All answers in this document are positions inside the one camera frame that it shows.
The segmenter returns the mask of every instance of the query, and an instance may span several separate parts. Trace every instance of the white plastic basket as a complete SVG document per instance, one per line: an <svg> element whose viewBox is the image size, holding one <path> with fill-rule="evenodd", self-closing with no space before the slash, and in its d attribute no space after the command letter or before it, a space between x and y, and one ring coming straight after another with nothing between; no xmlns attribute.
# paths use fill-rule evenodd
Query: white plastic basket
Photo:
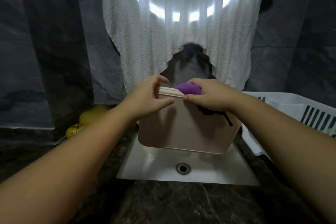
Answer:
<svg viewBox="0 0 336 224"><path fill-rule="evenodd" d="M314 100L284 92L244 92L257 97L292 118L320 132L336 137L336 108ZM265 154L254 136L242 124L242 138L255 156Z"/></svg>

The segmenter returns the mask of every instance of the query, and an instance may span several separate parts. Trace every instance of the countertop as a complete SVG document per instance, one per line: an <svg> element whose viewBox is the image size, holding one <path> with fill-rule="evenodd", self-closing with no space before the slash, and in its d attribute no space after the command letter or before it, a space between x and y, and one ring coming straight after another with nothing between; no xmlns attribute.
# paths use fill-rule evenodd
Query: countertop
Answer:
<svg viewBox="0 0 336 224"><path fill-rule="evenodd" d="M271 163L253 155L241 133L234 143L260 186L116 179L134 133L120 139L69 223L320 223ZM54 147L0 143L0 181Z"/></svg>

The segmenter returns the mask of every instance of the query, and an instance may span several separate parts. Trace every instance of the left hand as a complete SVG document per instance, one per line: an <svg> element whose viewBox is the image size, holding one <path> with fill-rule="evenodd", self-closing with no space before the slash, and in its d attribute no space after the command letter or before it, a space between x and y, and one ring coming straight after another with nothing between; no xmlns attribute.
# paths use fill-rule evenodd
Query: left hand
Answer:
<svg viewBox="0 0 336 224"><path fill-rule="evenodd" d="M158 74L145 78L119 105L133 120L159 111L175 102L173 98L157 99L160 82L169 83L169 80Z"/></svg>

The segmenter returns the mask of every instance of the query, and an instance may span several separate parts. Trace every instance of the white sink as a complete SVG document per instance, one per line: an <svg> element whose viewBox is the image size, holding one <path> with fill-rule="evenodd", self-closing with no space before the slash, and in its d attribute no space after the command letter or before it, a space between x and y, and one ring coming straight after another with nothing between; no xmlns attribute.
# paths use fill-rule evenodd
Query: white sink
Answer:
<svg viewBox="0 0 336 224"><path fill-rule="evenodd" d="M180 174L176 169L186 171ZM136 135L117 174L120 179L259 185L234 145L226 154L151 148Z"/></svg>

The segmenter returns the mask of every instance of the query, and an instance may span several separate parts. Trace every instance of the sink drain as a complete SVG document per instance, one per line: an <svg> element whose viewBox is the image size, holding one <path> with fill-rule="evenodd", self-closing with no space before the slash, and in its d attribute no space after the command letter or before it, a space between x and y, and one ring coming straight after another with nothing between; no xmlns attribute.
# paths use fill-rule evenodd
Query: sink drain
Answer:
<svg viewBox="0 0 336 224"><path fill-rule="evenodd" d="M176 166L176 171L180 175L186 175L190 173L190 167L185 163L181 163Z"/></svg>

